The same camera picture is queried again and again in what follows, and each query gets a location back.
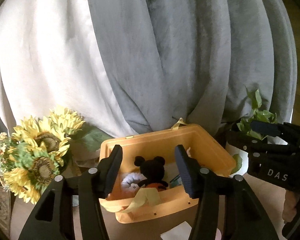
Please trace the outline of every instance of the yellow plastic box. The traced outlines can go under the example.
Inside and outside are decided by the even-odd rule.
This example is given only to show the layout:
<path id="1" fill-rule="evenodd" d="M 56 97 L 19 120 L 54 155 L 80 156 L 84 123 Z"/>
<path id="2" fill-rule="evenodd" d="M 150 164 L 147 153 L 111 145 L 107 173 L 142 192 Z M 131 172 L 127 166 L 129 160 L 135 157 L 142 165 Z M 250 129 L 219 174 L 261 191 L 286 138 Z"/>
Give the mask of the yellow plastic box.
<path id="1" fill-rule="evenodd" d="M 120 199 L 121 174 L 139 172 L 134 165 L 136 156 L 143 156 L 146 160 L 162 156 L 166 164 L 175 162 L 174 149 L 182 144 L 185 149 L 191 147 L 191 157 L 200 165 L 205 166 L 220 176 L 229 176 L 235 167 L 235 160 L 217 141 L 201 126 L 190 124 L 176 129 L 168 129 L 123 138 L 104 141 L 101 145 L 100 160 L 109 157 L 113 147 L 119 144 L 123 150 L 122 164 L 112 193 L 106 199 L 100 199 L 100 204 L 110 212 L 116 212 L 120 223 L 140 222 L 167 216 L 192 207 L 198 203 L 191 199 L 183 186 L 159 192 L 162 203 L 154 207 L 145 204 L 130 213 L 119 213 L 129 206 L 133 198 Z"/>

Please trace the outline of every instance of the plush toy head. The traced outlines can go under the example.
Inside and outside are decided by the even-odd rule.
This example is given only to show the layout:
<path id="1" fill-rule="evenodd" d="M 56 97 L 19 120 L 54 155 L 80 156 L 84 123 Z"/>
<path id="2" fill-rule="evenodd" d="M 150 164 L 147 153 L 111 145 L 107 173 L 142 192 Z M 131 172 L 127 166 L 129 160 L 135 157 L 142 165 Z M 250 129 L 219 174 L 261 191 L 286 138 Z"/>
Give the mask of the plush toy head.
<path id="1" fill-rule="evenodd" d="M 140 167 L 140 173 L 147 178 L 147 183 L 160 183 L 164 177 L 165 159 L 157 156 L 153 160 L 146 161 L 143 157 L 137 156 L 134 165 Z"/>

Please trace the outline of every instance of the white pot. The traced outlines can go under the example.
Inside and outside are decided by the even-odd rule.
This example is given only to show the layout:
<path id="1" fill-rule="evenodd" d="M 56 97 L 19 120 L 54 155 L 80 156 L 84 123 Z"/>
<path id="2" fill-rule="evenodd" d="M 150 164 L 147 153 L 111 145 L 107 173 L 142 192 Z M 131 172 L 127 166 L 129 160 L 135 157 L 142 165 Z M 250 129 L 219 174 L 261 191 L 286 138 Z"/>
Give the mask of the white pot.
<path id="1" fill-rule="evenodd" d="M 230 177 L 233 177 L 236 174 L 244 175 L 248 171 L 248 165 L 249 165 L 249 159 L 248 159 L 248 153 L 238 149 L 237 147 L 234 147 L 228 142 L 226 143 L 226 151 L 231 155 L 239 154 L 242 158 L 242 167 L 234 174 L 231 174 Z"/>

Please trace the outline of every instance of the black mouse ear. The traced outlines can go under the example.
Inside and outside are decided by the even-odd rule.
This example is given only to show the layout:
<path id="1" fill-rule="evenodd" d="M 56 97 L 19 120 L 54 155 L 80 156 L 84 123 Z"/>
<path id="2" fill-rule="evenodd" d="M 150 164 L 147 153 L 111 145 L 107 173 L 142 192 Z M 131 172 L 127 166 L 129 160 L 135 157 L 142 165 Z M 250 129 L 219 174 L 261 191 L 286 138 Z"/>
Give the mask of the black mouse ear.
<path id="1" fill-rule="evenodd" d="M 161 163 L 162 165 L 166 163 L 166 160 L 161 156 L 154 157 L 154 160 Z"/>
<path id="2" fill-rule="evenodd" d="M 144 163 L 146 160 L 142 156 L 137 156 L 136 159 L 134 160 L 134 165 L 137 167 L 140 167 L 142 163 Z"/>

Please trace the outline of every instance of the green plant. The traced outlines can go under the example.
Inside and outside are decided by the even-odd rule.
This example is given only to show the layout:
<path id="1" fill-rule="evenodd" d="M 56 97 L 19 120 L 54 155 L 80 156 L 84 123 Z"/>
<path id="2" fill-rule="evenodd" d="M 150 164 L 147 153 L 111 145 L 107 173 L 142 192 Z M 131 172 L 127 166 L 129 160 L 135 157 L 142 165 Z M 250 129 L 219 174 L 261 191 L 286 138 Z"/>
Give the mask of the green plant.
<path id="1" fill-rule="evenodd" d="M 235 168 L 231 171 L 231 174 L 236 173 L 242 167 L 242 158 L 240 157 L 239 153 L 232 156 L 235 160 Z"/>
<path id="2" fill-rule="evenodd" d="M 266 135 L 257 133 L 253 131 L 250 127 L 252 121 L 262 121 L 267 123 L 276 123 L 277 114 L 272 114 L 268 110 L 260 110 L 262 106 L 262 99 L 260 96 L 260 91 L 257 89 L 255 92 L 249 92 L 247 90 L 248 98 L 251 100 L 252 113 L 250 118 L 241 118 L 240 122 L 237 123 L 237 126 L 240 131 L 246 133 L 247 135 L 263 140 L 266 138 Z"/>

